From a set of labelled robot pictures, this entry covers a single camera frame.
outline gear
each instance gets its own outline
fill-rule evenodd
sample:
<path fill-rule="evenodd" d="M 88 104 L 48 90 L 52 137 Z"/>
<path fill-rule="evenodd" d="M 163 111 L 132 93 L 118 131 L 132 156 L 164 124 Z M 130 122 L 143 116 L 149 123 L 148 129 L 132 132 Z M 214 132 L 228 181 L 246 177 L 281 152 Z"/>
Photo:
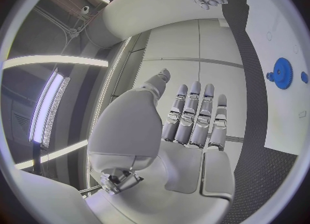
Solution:
<path fill-rule="evenodd" d="M 275 82 L 280 89 L 287 89 L 293 81 L 293 68 L 291 63 L 280 57 L 274 65 L 273 72 L 267 73 L 267 79 Z"/>

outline blue gear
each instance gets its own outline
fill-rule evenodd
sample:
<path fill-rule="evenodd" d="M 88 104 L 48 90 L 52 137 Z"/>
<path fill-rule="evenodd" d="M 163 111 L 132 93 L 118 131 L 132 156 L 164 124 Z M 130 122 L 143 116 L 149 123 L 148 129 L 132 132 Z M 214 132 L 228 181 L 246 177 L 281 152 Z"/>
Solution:
<path fill-rule="evenodd" d="M 274 65 L 273 72 L 268 73 L 267 79 L 275 82 L 280 89 L 287 89 L 293 81 L 293 68 L 291 63 L 280 57 Z"/>

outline air vent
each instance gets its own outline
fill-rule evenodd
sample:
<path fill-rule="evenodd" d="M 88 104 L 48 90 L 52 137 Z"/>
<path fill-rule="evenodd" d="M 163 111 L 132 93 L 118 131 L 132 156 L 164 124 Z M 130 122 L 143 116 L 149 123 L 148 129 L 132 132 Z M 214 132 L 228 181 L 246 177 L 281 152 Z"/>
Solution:
<path fill-rule="evenodd" d="M 12 132 L 15 141 L 28 143 L 30 119 L 12 111 Z"/>

